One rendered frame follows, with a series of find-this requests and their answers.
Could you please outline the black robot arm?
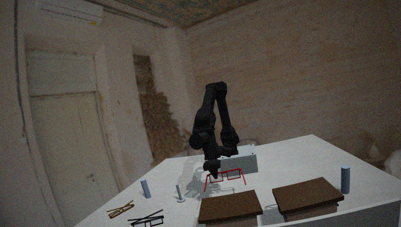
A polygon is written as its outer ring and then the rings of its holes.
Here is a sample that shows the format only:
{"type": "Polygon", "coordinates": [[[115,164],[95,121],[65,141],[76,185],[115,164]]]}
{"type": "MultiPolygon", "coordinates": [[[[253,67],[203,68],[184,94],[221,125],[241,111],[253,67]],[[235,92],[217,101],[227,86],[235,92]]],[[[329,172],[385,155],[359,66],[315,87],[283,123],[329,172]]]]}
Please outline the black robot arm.
{"type": "Polygon", "coordinates": [[[192,136],[189,138],[189,145],[192,149],[199,150],[208,144],[216,143],[214,132],[216,115],[213,112],[216,99],[223,127],[220,133],[223,146],[218,146],[217,143],[216,157],[219,155],[226,157],[238,155],[236,144],[240,142],[234,127],[230,123],[226,95],[227,84],[225,82],[220,81],[206,85],[202,107],[196,113],[192,136]]]}

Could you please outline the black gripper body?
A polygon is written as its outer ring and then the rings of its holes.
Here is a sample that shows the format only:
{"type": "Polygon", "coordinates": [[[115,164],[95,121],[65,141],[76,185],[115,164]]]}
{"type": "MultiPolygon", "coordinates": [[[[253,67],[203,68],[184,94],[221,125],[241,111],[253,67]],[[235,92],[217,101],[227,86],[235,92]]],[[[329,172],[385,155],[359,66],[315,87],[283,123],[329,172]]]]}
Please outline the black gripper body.
{"type": "Polygon", "coordinates": [[[205,160],[207,160],[203,164],[204,171],[221,168],[220,161],[217,159],[220,158],[221,155],[219,155],[219,157],[216,157],[216,146],[217,143],[213,143],[208,144],[202,148],[202,150],[204,151],[205,160]]]}

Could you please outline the red glasses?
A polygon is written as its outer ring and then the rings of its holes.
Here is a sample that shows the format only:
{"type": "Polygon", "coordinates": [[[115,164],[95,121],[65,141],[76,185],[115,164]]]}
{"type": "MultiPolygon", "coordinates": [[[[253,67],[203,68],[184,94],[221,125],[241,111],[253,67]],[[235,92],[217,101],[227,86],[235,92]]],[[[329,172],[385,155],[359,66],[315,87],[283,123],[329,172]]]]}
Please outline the red glasses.
{"type": "Polygon", "coordinates": [[[242,169],[241,169],[241,168],[240,168],[240,169],[237,168],[237,169],[234,169],[234,170],[223,171],[223,172],[218,172],[218,179],[215,179],[215,178],[212,176],[212,174],[208,174],[207,177],[206,177],[204,192],[205,192],[205,190],[206,190],[206,184],[207,184],[207,178],[208,178],[208,176],[209,176],[209,179],[210,179],[210,183],[222,182],[222,181],[223,181],[223,176],[224,176],[224,175],[222,175],[223,173],[226,173],[226,174],[227,174],[227,179],[228,179],[228,180],[233,180],[233,179],[241,178],[241,176],[240,176],[240,170],[241,170],[241,173],[242,173],[242,175],[243,175],[243,172],[242,172],[242,169]]]}

